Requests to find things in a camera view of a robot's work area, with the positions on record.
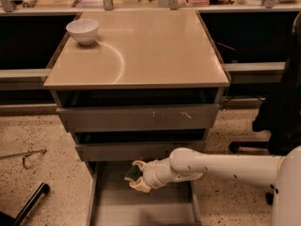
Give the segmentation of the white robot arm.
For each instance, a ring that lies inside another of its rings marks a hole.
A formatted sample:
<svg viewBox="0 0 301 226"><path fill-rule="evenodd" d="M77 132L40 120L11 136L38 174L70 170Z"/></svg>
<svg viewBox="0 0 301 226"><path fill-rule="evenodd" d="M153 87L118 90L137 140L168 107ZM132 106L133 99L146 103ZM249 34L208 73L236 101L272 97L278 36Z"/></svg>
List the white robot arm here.
<svg viewBox="0 0 301 226"><path fill-rule="evenodd" d="M300 146L286 155L207 154L177 148L165 159L135 160L125 180L131 188L148 193L205 173L272 190L271 226L301 225Z"/></svg>

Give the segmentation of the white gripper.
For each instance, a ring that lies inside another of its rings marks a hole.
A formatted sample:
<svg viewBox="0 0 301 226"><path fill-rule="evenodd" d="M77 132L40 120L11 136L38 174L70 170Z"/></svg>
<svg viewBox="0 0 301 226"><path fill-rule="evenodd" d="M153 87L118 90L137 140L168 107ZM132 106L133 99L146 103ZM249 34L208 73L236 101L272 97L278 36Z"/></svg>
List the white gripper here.
<svg viewBox="0 0 301 226"><path fill-rule="evenodd" d="M157 176L157 163L158 160L148 163L141 160L135 160L133 162L134 171L135 173L143 172L143 176L136 180L126 177L125 180L129 182L129 187L136 191L149 193L151 189L158 189L165 186L166 184L161 182Z"/></svg>

